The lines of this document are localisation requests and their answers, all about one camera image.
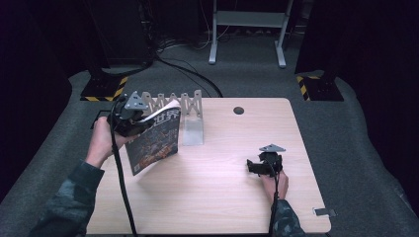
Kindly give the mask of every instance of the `book cover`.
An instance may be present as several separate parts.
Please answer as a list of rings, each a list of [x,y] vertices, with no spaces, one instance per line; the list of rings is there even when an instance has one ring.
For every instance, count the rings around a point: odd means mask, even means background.
[[[154,119],[154,125],[126,144],[126,153],[133,175],[150,164],[178,152],[181,119],[179,102],[170,102],[143,121],[148,119]]]

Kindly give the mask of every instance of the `hand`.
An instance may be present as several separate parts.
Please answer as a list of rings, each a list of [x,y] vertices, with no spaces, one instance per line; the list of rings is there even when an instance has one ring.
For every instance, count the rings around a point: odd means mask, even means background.
[[[281,171],[277,175],[279,182],[278,182],[278,193],[279,199],[285,199],[287,195],[287,190],[289,187],[289,178],[284,171]],[[269,176],[261,176],[263,187],[265,189],[266,195],[271,202],[274,202],[274,193],[275,193],[275,179],[274,177]]]
[[[115,133],[115,141],[118,149],[130,140],[134,140],[137,136],[123,137]],[[112,156],[112,138],[111,128],[106,117],[100,117],[95,121],[93,135],[90,140],[89,151],[87,152],[86,163],[97,168],[101,168],[103,163]]]

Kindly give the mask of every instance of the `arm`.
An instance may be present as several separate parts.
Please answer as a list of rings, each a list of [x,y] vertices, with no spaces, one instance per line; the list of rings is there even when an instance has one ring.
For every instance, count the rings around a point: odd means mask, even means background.
[[[119,148],[134,137],[116,134]],[[100,168],[112,155],[111,132],[105,117],[95,122],[85,161],[80,161],[60,189],[45,205],[30,236],[85,235],[95,208],[96,190],[104,175]]]
[[[274,192],[275,192],[275,179],[269,176],[261,176],[262,183],[268,196],[268,199],[271,203],[274,202]],[[305,236],[304,231],[299,225],[299,220],[296,214],[293,212],[290,204],[285,200],[287,195],[287,190],[289,187],[289,178],[281,171],[278,174],[278,204],[275,213],[275,220],[273,225],[273,235],[274,236],[289,236],[289,237],[302,237]]]

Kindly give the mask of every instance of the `table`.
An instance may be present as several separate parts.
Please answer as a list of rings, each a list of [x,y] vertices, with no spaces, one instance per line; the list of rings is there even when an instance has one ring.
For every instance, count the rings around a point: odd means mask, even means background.
[[[235,107],[244,114],[233,112]],[[203,98],[205,144],[180,146],[178,154],[132,176],[121,149],[126,189],[139,234],[267,233],[270,206],[260,178],[246,160],[259,163],[260,147],[286,148],[287,200],[307,233],[330,230],[307,153],[287,99]],[[89,234],[130,233],[113,157],[104,164]]]

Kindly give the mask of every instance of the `camouflage sleeve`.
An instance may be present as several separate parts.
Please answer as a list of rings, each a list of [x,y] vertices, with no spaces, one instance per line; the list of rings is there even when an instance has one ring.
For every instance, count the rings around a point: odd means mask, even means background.
[[[84,236],[103,175],[103,170],[80,161],[46,203],[29,236]]]
[[[305,232],[299,225],[298,217],[290,204],[284,199],[278,199],[277,212],[273,225],[273,233],[276,237],[301,237]]]

